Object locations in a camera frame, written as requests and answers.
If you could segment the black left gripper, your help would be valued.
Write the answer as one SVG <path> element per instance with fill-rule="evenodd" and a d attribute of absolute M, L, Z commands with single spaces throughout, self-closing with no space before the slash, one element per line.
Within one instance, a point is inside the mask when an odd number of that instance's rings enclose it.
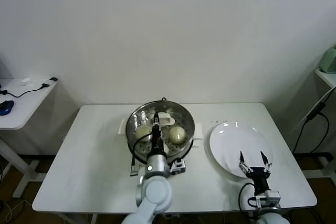
<path fill-rule="evenodd" d="M 155 112 L 151 138 L 151 153 L 163 153 L 164 145 L 161 137 L 159 113 Z"/>

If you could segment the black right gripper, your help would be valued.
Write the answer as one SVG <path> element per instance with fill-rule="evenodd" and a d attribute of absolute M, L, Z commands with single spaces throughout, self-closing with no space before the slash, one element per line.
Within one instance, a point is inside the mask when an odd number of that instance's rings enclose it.
<path fill-rule="evenodd" d="M 246 175 L 247 178 L 254 182 L 254 189 L 256 193 L 264 193 L 270 190 L 267 179 L 270 177 L 270 168 L 272 163 L 269 162 L 268 157 L 260 152 L 264 167 L 250 168 L 246 163 L 242 151 L 240 151 L 239 168 Z"/>

